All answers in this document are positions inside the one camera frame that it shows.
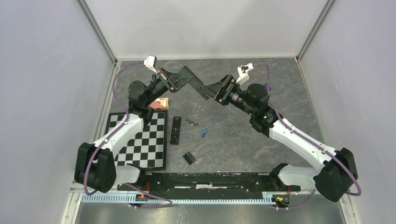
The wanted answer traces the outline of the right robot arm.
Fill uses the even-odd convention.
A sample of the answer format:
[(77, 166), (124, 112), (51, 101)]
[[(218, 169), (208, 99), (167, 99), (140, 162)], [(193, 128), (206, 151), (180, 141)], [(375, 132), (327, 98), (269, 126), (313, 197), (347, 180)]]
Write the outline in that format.
[(276, 167), (275, 175), (269, 181), (273, 189), (295, 185), (314, 189), (327, 200), (337, 202), (342, 196), (349, 195), (350, 188), (355, 186), (355, 195), (360, 196), (362, 189), (357, 181), (353, 153), (347, 148), (337, 150), (327, 146), (292, 125), (271, 102), (269, 85), (251, 84), (242, 90), (240, 86), (248, 81), (252, 69), (250, 65), (240, 66), (237, 78), (228, 74), (211, 85), (203, 84), (188, 67), (179, 72), (159, 68), (157, 74), (172, 93), (190, 84), (205, 99), (212, 98), (221, 105), (234, 105), (250, 116), (249, 122), (257, 132), (284, 144), (310, 163), (310, 168), (288, 164)]

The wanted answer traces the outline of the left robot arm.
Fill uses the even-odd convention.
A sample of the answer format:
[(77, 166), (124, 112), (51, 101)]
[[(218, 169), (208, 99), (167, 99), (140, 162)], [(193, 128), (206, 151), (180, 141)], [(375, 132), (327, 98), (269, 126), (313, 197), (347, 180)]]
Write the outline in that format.
[(178, 73), (159, 68), (158, 78), (149, 85), (139, 80), (129, 85), (129, 108), (124, 120), (99, 140), (84, 142), (78, 148), (74, 180), (83, 185), (88, 196), (97, 191), (106, 193), (117, 184), (129, 183), (135, 190), (146, 186), (147, 178), (140, 174), (139, 167), (116, 166), (114, 158), (132, 136), (150, 123), (154, 113), (150, 104), (166, 91), (177, 92), (187, 83), (192, 83), (195, 77), (186, 66)]

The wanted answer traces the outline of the black battery cover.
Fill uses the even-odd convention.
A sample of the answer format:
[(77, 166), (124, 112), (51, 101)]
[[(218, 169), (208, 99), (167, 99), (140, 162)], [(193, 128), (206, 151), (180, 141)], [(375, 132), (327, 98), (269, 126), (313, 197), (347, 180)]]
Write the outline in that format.
[(196, 161), (195, 157), (190, 152), (185, 153), (182, 157), (189, 165)]

